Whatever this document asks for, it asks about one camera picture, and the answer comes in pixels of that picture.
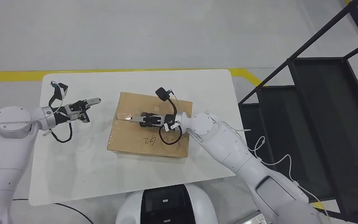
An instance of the yellow floor line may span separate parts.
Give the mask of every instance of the yellow floor line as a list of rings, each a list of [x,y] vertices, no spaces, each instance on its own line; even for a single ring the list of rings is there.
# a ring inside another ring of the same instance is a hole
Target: yellow floor line
[[[105,69],[105,70],[59,70],[59,71],[0,71],[0,82],[20,82],[20,81],[42,81],[43,77],[49,73],[91,73],[91,72],[137,72],[137,71],[177,71],[193,69]],[[234,77],[244,77],[250,83],[257,86],[261,81],[252,73],[244,68],[228,68]]]

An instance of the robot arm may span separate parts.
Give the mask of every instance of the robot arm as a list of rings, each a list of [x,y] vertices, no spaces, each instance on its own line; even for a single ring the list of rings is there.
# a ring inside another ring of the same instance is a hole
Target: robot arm
[[[323,223],[320,213],[308,204],[298,184],[264,166],[244,140],[214,114],[205,112],[188,118],[178,113],[176,121],[214,159],[241,178],[254,202],[273,223]]]
[[[51,83],[55,94],[49,106],[31,112],[17,106],[0,109],[0,223],[11,224],[10,205],[16,186],[29,163],[29,158],[39,130],[53,134],[58,124],[81,120],[89,122],[86,111],[101,102],[99,98],[80,100],[59,108],[52,108],[55,99],[65,97],[67,86]]]

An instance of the white wire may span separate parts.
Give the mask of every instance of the white wire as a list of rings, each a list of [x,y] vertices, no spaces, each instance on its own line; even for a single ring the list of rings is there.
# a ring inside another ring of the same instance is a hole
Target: white wire
[[[59,106],[54,112],[51,112],[50,114],[48,114],[48,115],[46,115],[45,117],[40,118],[40,119],[38,119],[38,120],[28,120],[28,121],[24,121],[24,122],[1,122],[0,124],[17,124],[17,123],[26,123],[26,122],[33,123],[33,122],[38,122],[39,120],[46,119],[46,118],[48,118],[49,116],[52,116],[52,115],[54,115],[55,113],[57,113],[57,111],[61,108],[61,106],[62,106],[62,104],[63,104],[63,100],[64,100],[64,98],[65,98],[65,94],[64,94],[64,92],[63,92],[63,89],[57,84],[57,82],[52,81],[52,83],[56,84],[56,85],[60,88],[60,92],[61,92],[61,95],[62,95],[61,104],[60,104],[60,106]]]
[[[265,165],[267,165],[267,166],[273,166],[273,165],[279,164],[279,163],[282,162],[286,157],[288,157],[288,158],[290,159],[290,167],[289,167],[289,178],[290,178],[290,180],[291,180],[294,184],[296,184],[300,189],[302,189],[303,191],[305,191],[305,192],[307,192],[308,194],[310,194],[319,204],[321,204],[321,206],[322,206],[322,208],[323,208],[323,210],[324,210],[324,212],[325,212],[325,214],[326,214],[326,216],[327,216],[329,222],[331,223],[331,219],[330,219],[330,217],[329,217],[329,215],[328,215],[328,212],[327,212],[326,208],[324,207],[324,204],[323,204],[314,194],[312,194],[312,193],[309,192],[308,190],[304,189],[301,185],[299,185],[299,183],[298,183],[297,181],[293,180],[293,178],[292,178],[292,176],[291,176],[292,158],[291,158],[291,156],[290,156],[289,154],[286,154],[286,155],[285,155],[282,159],[280,159],[278,162],[275,162],[275,163],[273,163],[273,164],[267,164],[267,163],[263,162],[263,160],[262,160],[260,157],[258,157],[257,154],[256,154],[256,151],[259,150],[259,149],[263,146],[263,144],[265,144],[265,140],[266,140],[265,136],[261,136],[260,138],[258,138],[258,140],[257,140],[257,142],[256,142],[256,144],[255,144],[255,148],[252,150],[252,149],[250,149],[250,148],[247,146],[247,144],[246,144],[245,141],[242,139],[242,137],[240,136],[240,134],[237,133],[239,130],[237,130],[237,129],[235,129],[235,128],[232,128],[232,127],[231,127],[228,123],[226,123],[226,122],[224,122],[224,123],[225,123],[229,128],[231,128],[232,130],[235,130],[235,133],[236,133],[236,135],[240,138],[241,142],[247,147],[247,149],[248,149],[249,151],[252,151],[252,152],[255,154],[255,157],[258,158],[261,163],[263,163],[263,164],[265,164]]]
[[[260,145],[259,147],[257,147],[257,144],[260,142],[261,138],[263,139],[262,142],[261,142],[261,145]],[[324,212],[325,212],[325,214],[326,214],[326,216],[327,216],[329,222],[331,223],[331,219],[330,219],[330,217],[329,217],[329,215],[328,215],[328,212],[327,212],[326,208],[324,207],[324,204],[323,204],[314,194],[312,194],[312,193],[309,192],[308,190],[304,189],[301,185],[299,185],[299,183],[298,183],[297,181],[293,180],[293,178],[292,178],[292,176],[291,176],[292,158],[291,158],[291,156],[290,156],[289,154],[286,154],[284,157],[282,157],[282,159],[280,159],[278,162],[275,162],[275,163],[273,163],[273,164],[267,164],[267,163],[263,162],[263,160],[256,155],[256,151],[257,151],[259,148],[261,148],[261,146],[262,146],[264,143],[265,143],[265,136],[261,136],[261,137],[257,140],[257,142],[256,142],[256,144],[255,144],[254,150],[251,150],[251,149],[249,149],[248,147],[247,147],[247,148],[248,148],[250,151],[253,151],[254,154],[255,154],[255,157],[256,157],[256,158],[259,158],[259,160],[260,160],[263,164],[265,164],[265,165],[267,165],[267,166],[277,165],[277,164],[279,164],[280,162],[282,162],[286,157],[288,157],[288,158],[290,159],[290,167],[289,167],[289,178],[290,178],[290,180],[291,180],[294,184],[296,184],[300,189],[302,189],[303,191],[305,191],[305,192],[307,192],[308,194],[310,194],[319,204],[321,204],[321,206],[322,206],[322,208],[323,208],[323,210],[324,210]]]

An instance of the black cable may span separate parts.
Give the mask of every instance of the black cable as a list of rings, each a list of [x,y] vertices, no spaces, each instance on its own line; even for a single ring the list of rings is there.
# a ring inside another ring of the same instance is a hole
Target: black cable
[[[13,200],[28,200],[27,198],[17,198],[17,199],[13,199]],[[60,203],[54,203],[54,204],[57,204],[58,206],[62,206],[62,207],[66,207],[66,208],[69,208],[69,209],[72,209],[76,212],[78,212],[79,214],[81,214],[84,218],[86,218],[91,224],[93,224],[93,222],[85,215],[83,214],[82,212],[80,212],[79,210],[75,209],[75,208],[72,208],[70,206],[66,206],[65,204],[60,204]]]
[[[170,104],[173,106],[174,109],[174,119],[175,116],[177,115],[178,111],[177,111],[177,107],[174,105],[173,101],[169,98],[168,101],[170,102]]]
[[[183,130],[181,129],[180,125],[178,126],[178,128],[179,128],[179,130],[180,130],[180,135],[179,135],[179,137],[178,137],[177,140],[175,140],[174,142],[171,142],[171,143],[168,143],[168,142],[164,141],[164,139],[163,139],[163,137],[162,137],[162,133],[161,133],[161,130],[162,130],[163,127],[164,127],[164,125],[162,125],[162,126],[159,128],[159,137],[161,138],[161,140],[162,140],[165,144],[171,146],[172,144],[177,143],[177,142],[181,139],[181,136],[182,136],[182,134],[183,134]]]
[[[56,134],[52,131],[51,132],[52,136],[60,143],[66,143],[68,141],[70,141],[72,139],[72,125],[71,125],[71,122],[69,123],[69,138],[67,140],[59,140],[58,137],[56,136]]]

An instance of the floor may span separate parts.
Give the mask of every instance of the floor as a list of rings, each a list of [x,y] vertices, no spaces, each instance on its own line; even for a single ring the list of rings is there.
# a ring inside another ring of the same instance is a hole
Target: floor
[[[268,76],[342,7],[341,0],[2,0],[0,71],[115,68],[248,68]],[[347,17],[303,56],[341,56],[358,46]],[[358,74],[358,57],[350,60]],[[253,85],[233,77],[237,99]],[[270,84],[290,84],[288,70]],[[0,107],[39,104],[41,82],[0,82]],[[16,190],[27,198],[30,170]],[[209,194],[219,223],[256,209],[236,178],[197,183]],[[68,202],[94,223],[114,223],[126,194]],[[337,209],[334,202],[326,203]],[[14,223],[87,223],[55,205],[12,205]]]

